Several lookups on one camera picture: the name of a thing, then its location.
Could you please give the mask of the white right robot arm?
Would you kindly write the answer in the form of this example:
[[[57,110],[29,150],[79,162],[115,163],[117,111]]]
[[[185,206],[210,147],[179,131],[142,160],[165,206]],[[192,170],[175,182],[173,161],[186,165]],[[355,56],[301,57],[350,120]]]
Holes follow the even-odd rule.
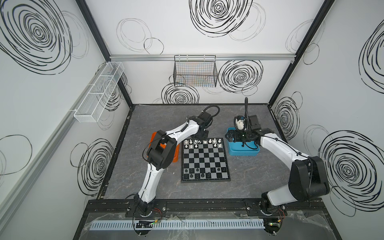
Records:
[[[318,156],[309,156],[284,142],[269,128],[262,128],[256,115],[234,117],[234,129],[228,130],[225,137],[230,143],[254,142],[279,160],[290,170],[288,183],[275,190],[262,194],[259,208],[270,216],[277,208],[293,202],[310,202],[330,193],[324,161]]]

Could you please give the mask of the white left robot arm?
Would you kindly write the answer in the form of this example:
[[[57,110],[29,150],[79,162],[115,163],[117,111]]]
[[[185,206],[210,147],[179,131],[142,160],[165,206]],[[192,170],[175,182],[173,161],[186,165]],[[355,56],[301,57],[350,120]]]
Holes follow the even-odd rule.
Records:
[[[173,162],[177,146],[189,137],[199,141],[208,138],[207,128],[212,124],[214,116],[206,111],[198,116],[188,117],[182,125],[169,130],[156,132],[147,151],[147,172],[144,182],[134,201],[143,216],[151,214],[156,191],[163,171]]]

